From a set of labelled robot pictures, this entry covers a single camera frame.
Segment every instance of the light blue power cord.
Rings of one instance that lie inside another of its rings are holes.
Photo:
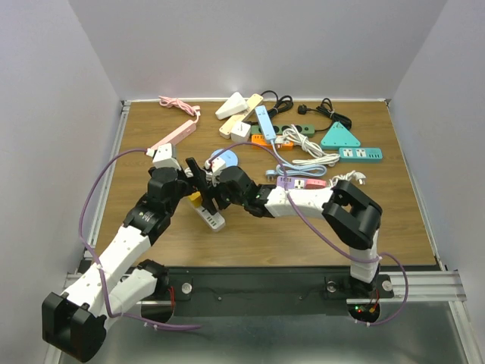
[[[327,173],[327,167],[324,165],[292,165],[291,163],[287,162],[285,159],[281,158],[276,150],[276,146],[274,145],[274,140],[271,141],[271,145],[273,146],[274,154],[278,156],[279,159],[283,162],[283,165],[286,169],[286,175],[288,176],[305,176],[305,177],[321,177]],[[283,176],[283,169],[280,165],[276,166],[276,172],[269,170],[266,171],[267,176],[271,176],[273,173]]]

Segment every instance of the robotic arm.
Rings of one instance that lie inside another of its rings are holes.
[[[155,291],[165,292],[169,288],[168,269],[150,260],[140,263],[128,279],[120,280],[168,228],[179,201],[196,192],[201,194],[203,208],[212,215],[233,203],[259,218],[297,215],[290,197],[305,217],[326,219],[349,246],[349,255],[363,261],[352,261],[351,285],[367,292],[374,289],[379,270],[377,235],[382,209],[350,182],[341,180],[332,189],[285,191],[273,184],[256,185],[241,168],[225,168],[218,158],[206,169],[199,168],[193,158],[186,163],[192,176],[180,167],[171,144],[158,147],[154,167],[149,170],[147,193],[128,212],[100,256],[102,266],[92,265],[61,295],[50,293],[45,298],[42,304],[45,341],[86,362],[98,352],[107,330],[122,312]],[[343,208],[347,205],[351,206],[349,211]],[[109,300],[99,269],[104,272]],[[109,312],[117,314],[110,317]]]

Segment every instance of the gray wall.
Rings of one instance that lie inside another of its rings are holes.
[[[0,49],[0,362],[40,363],[40,307],[80,260],[119,98],[67,0],[3,1]]]
[[[485,348],[485,2],[449,0],[390,110],[438,250],[459,269]]]
[[[386,98],[446,0],[70,0],[122,99]]]

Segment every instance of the power outlet socket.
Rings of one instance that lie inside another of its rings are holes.
[[[378,163],[383,155],[380,148],[340,148],[341,162]]]

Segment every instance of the wooden table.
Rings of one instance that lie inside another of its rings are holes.
[[[200,102],[202,116],[197,131],[177,145],[177,159],[185,168],[185,158],[195,157],[200,165],[219,148],[229,146],[231,140],[219,136],[219,121],[214,113],[220,102]],[[269,108],[273,102],[267,102]],[[298,115],[298,102],[292,110],[273,119],[274,124],[313,124],[322,129],[329,120],[309,112]],[[315,102],[306,102],[316,107]],[[383,161],[378,164],[339,163],[329,168],[327,179],[357,169],[368,180],[362,190],[383,208],[378,251],[390,252],[406,265],[433,265],[435,260],[424,229],[421,213],[394,134],[384,102],[335,102],[334,108],[350,117],[352,133],[362,146],[379,147]],[[188,119],[175,108],[162,108],[156,102],[134,102],[124,131],[120,151],[149,147]],[[253,115],[250,120],[256,121]],[[317,133],[319,142],[324,133]],[[275,168],[269,153],[250,146],[234,149],[239,166],[256,183],[267,183],[264,172]],[[300,148],[282,151],[286,159],[308,158]],[[111,242],[125,215],[146,191],[152,166],[151,159],[142,153],[124,156],[117,164],[102,219],[96,245],[101,253]],[[205,222],[189,206],[180,202],[170,227],[157,243],[140,258],[153,259],[165,265],[186,266],[257,266],[257,265],[348,265],[347,259],[333,251],[310,231],[297,217],[255,218],[240,206],[222,211],[226,227],[212,233]],[[325,220],[314,220],[316,226],[333,242],[347,250]]]

